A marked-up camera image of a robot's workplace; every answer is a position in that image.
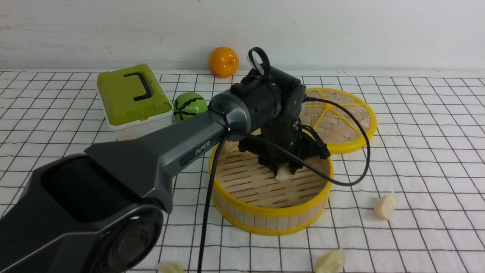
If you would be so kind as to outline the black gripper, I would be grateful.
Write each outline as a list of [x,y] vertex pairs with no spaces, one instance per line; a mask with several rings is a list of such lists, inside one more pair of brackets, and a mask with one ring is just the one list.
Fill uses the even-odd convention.
[[256,129],[245,126],[238,149],[257,157],[257,163],[277,175],[281,164],[289,164],[291,175],[302,169],[302,161],[314,157],[331,157],[327,145],[309,126],[303,124],[300,114],[280,115]]

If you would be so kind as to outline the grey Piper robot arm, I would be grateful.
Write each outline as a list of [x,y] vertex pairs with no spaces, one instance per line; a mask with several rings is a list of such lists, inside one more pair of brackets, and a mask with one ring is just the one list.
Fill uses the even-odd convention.
[[251,69],[208,110],[140,138],[102,142],[35,169],[1,219],[2,273],[123,273],[153,249],[172,179],[215,145],[242,140],[271,171],[330,156],[302,132],[301,81]]

